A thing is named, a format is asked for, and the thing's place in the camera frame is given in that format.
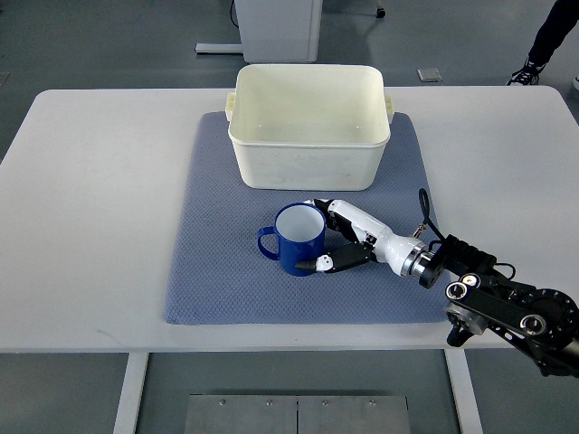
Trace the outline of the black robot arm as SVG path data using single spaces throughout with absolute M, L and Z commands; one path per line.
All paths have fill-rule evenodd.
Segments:
M 410 274 L 431 288 L 448 271 L 458 278 L 445 288 L 451 331 L 447 343 L 464 345 L 492 331 L 529 357 L 544 376 L 578 376 L 578 305 L 566 293 L 516 282 L 498 271 L 497 258 L 448 235 L 430 218 L 429 197 L 419 190 L 422 225 L 437 239 L 414 261 Z

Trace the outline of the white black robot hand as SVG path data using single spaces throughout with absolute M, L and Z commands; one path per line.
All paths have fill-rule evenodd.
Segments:
M 426 244 L 395 234 L 385 223 L 344 200 L 308 200 L 324 214 L 327 227 L 349 243 L 315 259 L 302 260 L 296 269 L 336 273 L 375 261 L 400 277 L 419 277 L 431 260 Z

